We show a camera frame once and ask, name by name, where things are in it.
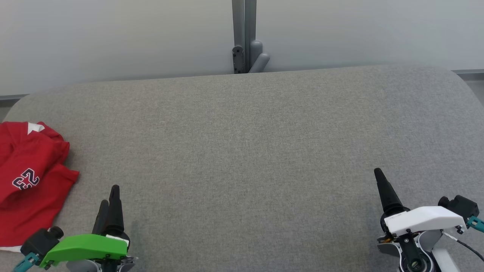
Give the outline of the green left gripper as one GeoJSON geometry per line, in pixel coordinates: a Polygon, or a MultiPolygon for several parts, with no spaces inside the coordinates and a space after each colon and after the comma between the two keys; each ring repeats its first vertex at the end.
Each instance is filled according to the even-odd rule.
{"type": "Polygon", "coordinates": [[[70,272],[128,272],[138,258],[128,255],[129,237],[124,234],[120,187],[111,187],[109,201],[102,200],[92,234],[68,236],[40,262],[48,270],[61,263],[70,272]],[[107,220],[107,234],[101,235],[107,220]]]}

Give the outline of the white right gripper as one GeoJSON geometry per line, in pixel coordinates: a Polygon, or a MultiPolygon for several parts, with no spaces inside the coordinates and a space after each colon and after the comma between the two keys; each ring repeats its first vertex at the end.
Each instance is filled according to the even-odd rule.
{"type": "Polygon", "coordinates": [[[374,175],[380,195],[383,214],[380,223],[389,232],[388,242],[380,242],[378,250],[383,254],[401,254],[401,246],[397,239],[404,234],[413,234],[414,241],[423,251],[431,254],[448,254],[445,249],[435,249],[434,246],[442,237],[442,231],[450,230],[453,234],[463,234],[466,225],[462,216],[441,207],[424,206],[410,210],[405,207],[382,169],[375,168],[374,175]]]}

